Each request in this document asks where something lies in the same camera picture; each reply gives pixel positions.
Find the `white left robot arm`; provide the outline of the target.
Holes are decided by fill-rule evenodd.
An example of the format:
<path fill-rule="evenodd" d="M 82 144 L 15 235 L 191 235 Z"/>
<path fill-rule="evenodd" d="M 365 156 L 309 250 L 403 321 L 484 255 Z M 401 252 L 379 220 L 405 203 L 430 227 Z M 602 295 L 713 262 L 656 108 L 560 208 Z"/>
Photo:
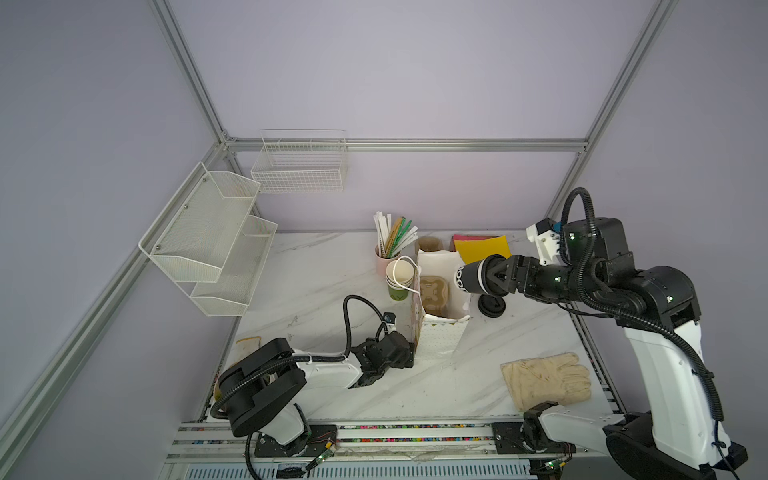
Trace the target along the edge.
<path fill-rule="evenodd" d="M 285 338 L 268 342 L 219 376 L 220 396 L 209 415 L 228 421 L 236 437 L 257 434 L 296 455 L 314 436 L 296 403 L 301 391 L 364 388 L 413 366 L 415 345 L 394 329 L 394 320 L 384 313 L 376 335 L 346 353 L 298 351 Z"/>

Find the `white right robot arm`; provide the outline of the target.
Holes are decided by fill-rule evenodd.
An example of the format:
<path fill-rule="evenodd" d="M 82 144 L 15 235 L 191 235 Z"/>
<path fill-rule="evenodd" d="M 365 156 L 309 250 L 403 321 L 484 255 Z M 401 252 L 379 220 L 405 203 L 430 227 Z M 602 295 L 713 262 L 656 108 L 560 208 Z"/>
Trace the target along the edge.
<path fill-rule="evenodd" d="M 503 297 L 520 293 L 548 304 L 579 301 L 623 329 L 641 369 L 650 409 L 607 419 L 570 412 L 560 400 L 524 411 L 524 446 L 582 446 L 610 456 L 636 479 L 712 479 L 748 458 L 730 440 L 713 373 L 701 354 L 700 307 L 682 271 L 638 269 L 622 223 L 589 217 L 556 234 L 557 264 L 522 255 L 491 255 L 464 266 L 466 291 Z"/>

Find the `white paper gift bag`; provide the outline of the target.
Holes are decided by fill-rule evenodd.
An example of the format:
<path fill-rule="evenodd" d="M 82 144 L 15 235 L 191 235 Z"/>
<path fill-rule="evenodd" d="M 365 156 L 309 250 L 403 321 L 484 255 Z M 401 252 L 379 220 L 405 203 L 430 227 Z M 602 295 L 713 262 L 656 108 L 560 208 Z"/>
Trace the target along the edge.
<path fill-rule="evenodd" d="M 402 256 L 386 268 L 390 291 L 412 297 L 413 343 L 417 361 L 452 356 L 471 319 L 471 295 L 455 284 L 464 265 L 456 252 L 420 250 L 414 259 Z"/>

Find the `black paper cup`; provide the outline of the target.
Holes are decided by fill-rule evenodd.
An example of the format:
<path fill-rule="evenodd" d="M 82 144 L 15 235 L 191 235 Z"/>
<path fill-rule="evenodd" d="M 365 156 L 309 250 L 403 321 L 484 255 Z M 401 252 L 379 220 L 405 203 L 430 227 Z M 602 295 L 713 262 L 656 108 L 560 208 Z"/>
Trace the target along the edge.
<path fill-rule="evenodd" d="M 465 264 L 456 271 L 454 281 L 456 286 L 462 291 L 470 294 L 485 295 L 481 292 L 478 284 L 477 267 L 479 262 Z"/>

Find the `stack of black cup lids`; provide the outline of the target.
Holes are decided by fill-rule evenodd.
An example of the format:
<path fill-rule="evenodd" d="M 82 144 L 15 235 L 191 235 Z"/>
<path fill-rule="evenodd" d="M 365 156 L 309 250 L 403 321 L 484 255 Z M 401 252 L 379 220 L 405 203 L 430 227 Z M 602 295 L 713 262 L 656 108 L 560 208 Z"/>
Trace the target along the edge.
<path fill-rule="evenodd" d="M 500 318 L 506 311 L 506 302 L 503 297 L 480 295 L 477 307 L 479 312 L 487 318 Z"/>

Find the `yellow paper napkin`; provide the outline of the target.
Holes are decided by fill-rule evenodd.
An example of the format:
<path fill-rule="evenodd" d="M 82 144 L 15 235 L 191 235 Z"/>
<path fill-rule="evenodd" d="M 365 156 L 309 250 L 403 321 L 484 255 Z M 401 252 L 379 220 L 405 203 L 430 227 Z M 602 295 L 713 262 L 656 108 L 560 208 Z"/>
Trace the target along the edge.
<path fill-rule="evenodd" d="M 505 236 L 497 236 L 497 238 L 482 241 L 453 241 L 453 245 L 465 264 L 481 261 L 494 254 L 507 258 L 511 256 Z"/>

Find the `stack of green paper cups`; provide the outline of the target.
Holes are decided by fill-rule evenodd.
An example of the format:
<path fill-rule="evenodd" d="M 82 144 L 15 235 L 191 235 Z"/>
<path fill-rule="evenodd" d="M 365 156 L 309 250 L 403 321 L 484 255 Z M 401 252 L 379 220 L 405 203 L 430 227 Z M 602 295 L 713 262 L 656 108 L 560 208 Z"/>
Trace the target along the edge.
<path fill-rule="evenodd" d="M 400 257 L 386 267 L 386 283 L 389 296 L 394 301 L 404 301 L 413 292 L 416 267 L 411 259 Z"/>

